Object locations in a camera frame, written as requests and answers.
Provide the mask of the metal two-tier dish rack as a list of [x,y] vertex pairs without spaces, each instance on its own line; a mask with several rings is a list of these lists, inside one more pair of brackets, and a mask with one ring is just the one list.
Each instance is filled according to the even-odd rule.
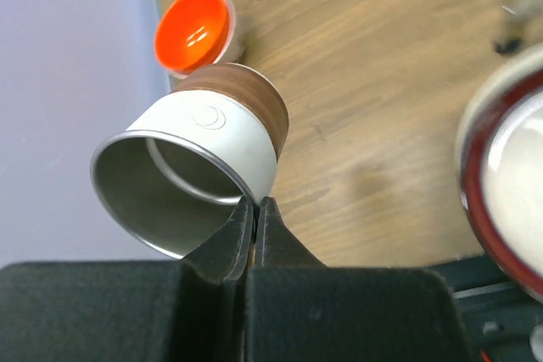
[[529,23],[542,14],[542,0],[512,0],[502,9],[504,14],[493,48],[502,55],[513,54],[522,48]]

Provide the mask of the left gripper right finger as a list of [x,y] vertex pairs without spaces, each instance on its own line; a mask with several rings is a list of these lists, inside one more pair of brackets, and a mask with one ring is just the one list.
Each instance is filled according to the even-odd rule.
[[248,361],[470,361],[452,294],[424,268],[332,268],[262,201],[246,283]]

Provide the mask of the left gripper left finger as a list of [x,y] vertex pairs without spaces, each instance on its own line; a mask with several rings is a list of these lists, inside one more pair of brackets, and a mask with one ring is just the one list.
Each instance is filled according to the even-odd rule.
[[4,361],[239,361],[253,208],[180,260],[1,270]]

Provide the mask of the steel cup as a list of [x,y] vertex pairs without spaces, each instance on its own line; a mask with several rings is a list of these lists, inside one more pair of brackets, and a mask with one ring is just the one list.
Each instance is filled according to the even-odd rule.
[[195,70],[92,157],[92,186],[109,215],[174,259],[218,231],[241,199],[259,206],[274,184],[288,109],[259,71]]

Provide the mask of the orange bowl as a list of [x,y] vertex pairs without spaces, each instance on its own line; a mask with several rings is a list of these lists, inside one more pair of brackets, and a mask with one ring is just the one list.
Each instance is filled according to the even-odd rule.
[[209,64],[237,62],[244,51],[244,23],[232,0],[176,0],[154,37],[156,58],[178,79]]

